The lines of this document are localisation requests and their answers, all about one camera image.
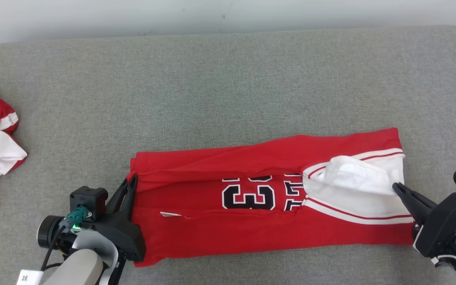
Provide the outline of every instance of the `gray couch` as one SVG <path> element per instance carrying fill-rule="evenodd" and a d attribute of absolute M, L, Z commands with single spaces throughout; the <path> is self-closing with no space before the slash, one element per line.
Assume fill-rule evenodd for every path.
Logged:
<path fill-rule="evenodd" d="M 36 229 L 46 215 L 64 215 L 78 186 L 112 193 L 138 151 L 395 126 L 408 186 L 435 201 L 456 191 L 456 27 L 3 44 L 0 97 L 18 113 L 15 138 L 29 152 L 0 177 L 2 285 L 39 269 L 46 251 Z M 121 279 L 243 283 L 455 284 L 456 276 L 412 247 L 348 245 L 129 263 Z"/>

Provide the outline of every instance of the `black cable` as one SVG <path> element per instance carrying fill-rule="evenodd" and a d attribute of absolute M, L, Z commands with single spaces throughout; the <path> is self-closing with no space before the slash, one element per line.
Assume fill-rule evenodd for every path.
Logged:
<path fill-rule="evenodd" d="M 61 264 L 63 264 L 63 263 L 62 263 L 62 262 L 59 262 L 59 263 L 52 263 L 52 264 L 49 264 L 49 265 L 47 265 L 47 267 L 45 267 L 45 270 L 50 269 L 50 268 L 52 268 L 52 267 L 60 266 Z"/>
<path fill-rule="evenodd" d="M 57 239 L 59 238 L 59 236 L 61 235 L 61 233 L 63 232 L 64 229 L 66 229 L 65 226 L 60 227 L 57 230 L 56 235 L 54 235 L 54 238 L 52 239 L 52 242 L 49 245 L 49 250 L 47 251 L 47 255 L 45 255 L 45 260 L 43 261 L 42 268 L 40 269 L 40 271 L 45 271 L 47 269 L 47 262 L 49 262 L 50 254 L 52 253 L 52 250 L 54 249 L 54 245 L 56 245 Z"/>

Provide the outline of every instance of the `green cable connector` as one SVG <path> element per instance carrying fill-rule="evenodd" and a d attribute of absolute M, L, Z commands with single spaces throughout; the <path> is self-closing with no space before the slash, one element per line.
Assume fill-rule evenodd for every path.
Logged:
<path fill-rule="evenodd" d="M 63 233 L 67 233 L 70 229 L 83 222 L 89 216 L 90 213 L 87 211 L 86 207 L 78 207 L 77 209 L 74 209 L 73 212 L 69 213 L 66 218 L 59 223 L 59 227 L 65 226 Z"/>

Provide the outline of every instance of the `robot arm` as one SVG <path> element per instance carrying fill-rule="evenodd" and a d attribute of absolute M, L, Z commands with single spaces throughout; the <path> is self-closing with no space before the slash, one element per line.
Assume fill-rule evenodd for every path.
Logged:
<path fill-rule="evenodd" d="M 393 189 L 414 218 L 413 247 L 436 267 L 447 264 L 456 271 L 456 193 L 436 204 L 402 183 Z"/>
<path fill-rule="evenodd" d="M 143 260 L 142 232 L 130 222 L 136 184 L 136 176 L 125 180 L 106 205 L 105 189 L 82 186 L 70 194 L 70 215 L 43 220 L 38 244 L 65 259 L 44 285 L 117 285 L 127 260 Z M 48 256 L 41 271 L 22 270 L 17 284 L 38 284 Z"/>

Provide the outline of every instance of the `white wall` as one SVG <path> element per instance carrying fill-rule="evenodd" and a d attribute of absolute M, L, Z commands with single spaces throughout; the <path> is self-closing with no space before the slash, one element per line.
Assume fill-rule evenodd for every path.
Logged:
<path fill-rule="evenodd" d="M 0 0 L 0 43 L 428 24 L 456 0 Z"/>

